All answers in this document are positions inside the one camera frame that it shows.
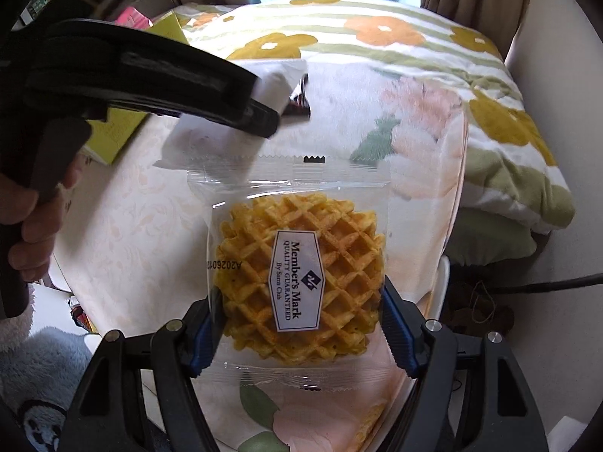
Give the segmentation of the person's left hand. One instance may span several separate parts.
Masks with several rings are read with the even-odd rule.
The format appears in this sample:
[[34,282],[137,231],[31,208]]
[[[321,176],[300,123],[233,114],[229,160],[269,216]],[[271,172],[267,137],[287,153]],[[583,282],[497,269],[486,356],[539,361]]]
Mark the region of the person's left hand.
[[25,282],[37,281],[48,272],[55,238],[66,213],[66,192],[79,183],[86,157],[78,153],[69,164],[60,186],[42,203],[38,193],[1,176],[1,223],[21,224],[21,241],[8,252],[10,266]]

